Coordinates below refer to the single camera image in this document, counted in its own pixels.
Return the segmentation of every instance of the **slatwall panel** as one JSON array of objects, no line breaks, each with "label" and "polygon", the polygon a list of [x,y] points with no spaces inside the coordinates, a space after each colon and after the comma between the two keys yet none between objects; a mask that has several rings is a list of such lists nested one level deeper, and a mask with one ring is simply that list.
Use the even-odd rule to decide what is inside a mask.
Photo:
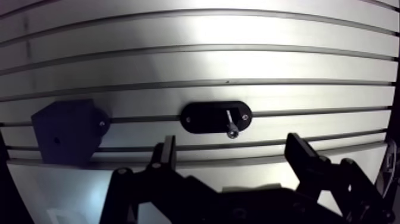
[{"label": "slatwall panel", "polygon": [[[94,99],[112,117],[101,162],[147,161],[165,135],[184,161],[279,155],[288,132],[317,150],[385,138],[395,2],[3,3],[0,122],[14,159],[40,160],[30,116],[67,99]],[[234,100],[255,114],[237,139],[179,123],[189,102]]]}]

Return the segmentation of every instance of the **screw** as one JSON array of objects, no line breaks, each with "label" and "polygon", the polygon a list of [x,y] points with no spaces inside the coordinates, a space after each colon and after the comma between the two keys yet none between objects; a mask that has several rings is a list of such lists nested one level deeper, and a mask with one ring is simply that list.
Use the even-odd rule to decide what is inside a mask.
[{"label": "screw", "polygon": [[153,168],[157,169],[161,167],[161,164],[159,163],[153,163],[153,165],[151,165]]},{"label": "screw", "polygon": [[233,123],[232,121],[232,116],[230,115],[230,111],[227,110],[226,114],[228,115],[228,132],[226,133],[229,138],[237,138],[239,136],[239,129],[238,127]]},{"label": "screw", "polygon": [[125,174],[126,171],[127,171],[127,170],[126,170],[125,168],[120,168],[120,169],[118,169],[118,173],[121,174],[121,175]]}]

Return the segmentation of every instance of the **metal surface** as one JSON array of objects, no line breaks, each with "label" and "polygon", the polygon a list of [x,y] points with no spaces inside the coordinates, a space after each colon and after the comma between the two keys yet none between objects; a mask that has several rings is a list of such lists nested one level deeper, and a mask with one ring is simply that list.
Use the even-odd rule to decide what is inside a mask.
[{"label": "metal surface", "polygon": [[[11,57],[7,66],[13,63],[15,58]],[[396,70],[395,61],[301,52],[208,51],[125,55],[0,76],[0,96],[94,86],[216,79],[339,79],[394,82]]]},{"label": "metal surface", "polygon": [[[361,135],[356,137],[336,138],[328,140],[311,141],[310,144],[315,150],[332,150],[335,148],[349,147],[351,145],[369,144],[372,142],[383,142],[385,133],[371,135]],[[179,161],[210,161],[210,160],[230,160],[236,158],[257,158],[271,155],[282,155],[284,145],[268,144],[260,142],[258,145],[249,144],[231,145],[228,148],[220,148],[219,145],[205,147],[200,145],[197,148],[179,147],[177,159]],[[39,149],[13,149],[8,150],[10,158],[25,160],[41,160]],[[113,163],[134,163],[150,161],[151,149],[142,148],[109,148],[107,152],[94,153],[91,161],[94,162],[113,162]]]},{"label": "metal surface", "polygon": [[307,0],[302,1],[302,4],[298,4],[295,0],[273,0],[267,2],[260,0],[250,0],[246,2],[229,0],[197,0],[188,2],[178,0],[170,1],[169,3],[160,0],[145,2],[118,0],[113,3],[110,3],[107,0],[86,0],[84,3],[79,0],[68,0],[49,4],[46,7],[35,8],[28,11],[27,16],[31,23],[29,32],[37,32],[66,24],[116,15],[200,8],[286,11],[355,21],[357,23],[370,24],[372,26],[384,27],[390,30],[399,29],[398,16],[396,12],[388,11],[376,5],[356,0],[323,0],[318,2]]},{"label": "metal surface", "polygon": [[[335,37],[337,33],[341,34],[340,39]],[[327,23],[214,15],[125,21],[56,33],[30,41],[32,62],[129,48],[202,44],[315,46],[395,57],[399,43],[395,36]]]},{"label": "metal surface", "polygon": [[[185,131],[179,122],[120,123],[111,125],[103,137],[101,147],[152,146],[168,134],[178,137],[177,145],[223,144],[233,142],[268,141],[284,139],[289,132],[303,137],[334,135],[384,129],[389,122],[390,111],[337,113],[303,116],[279,116],[254,118],[240,138],[226,138],[225,133],[194,135]],[[265,128],[274,130],[265,132]],[[10,146],[37,146],[32,127],[2,127],[4,140]]]},{"label": "metal surface", "polygon": [[[341,158],[351,158],[360,165],[368,178],[374,181],[385,149],[386,147],[378,147],[356,153],[344,153],[330,156],[330,159],[337,163]],[[76,224],[98,223],[111,171],[16,164],[8,166],[36,223],[51,223],[50,215],[69,219]],[[287,163],[194,169],[178,167],[178,172],[183,176],[193,175],[217,191],[229,186],[256,187],[271,183],[281,183],[282,187],[294,189],[298,184]],[[338,212],[333,198],[326,194],[321,196],[319,203]],[[139,213],[145,216],[147,221],[158,217],[151,209],[141,210],[145,207],[141,207]]]}]

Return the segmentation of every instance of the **black mount plate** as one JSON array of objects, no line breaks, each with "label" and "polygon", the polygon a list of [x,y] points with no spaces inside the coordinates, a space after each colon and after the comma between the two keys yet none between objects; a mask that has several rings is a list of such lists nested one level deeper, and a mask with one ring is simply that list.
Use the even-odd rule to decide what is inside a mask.
[{"label": "black mount plate", "polygon": [[182,126],[190,133],[226,133],[230,112],[232,122],[237,128],[245,130],[251,123],[253,113],[240,101],[229,102],[194,102],[188,104],[180,115]]}]

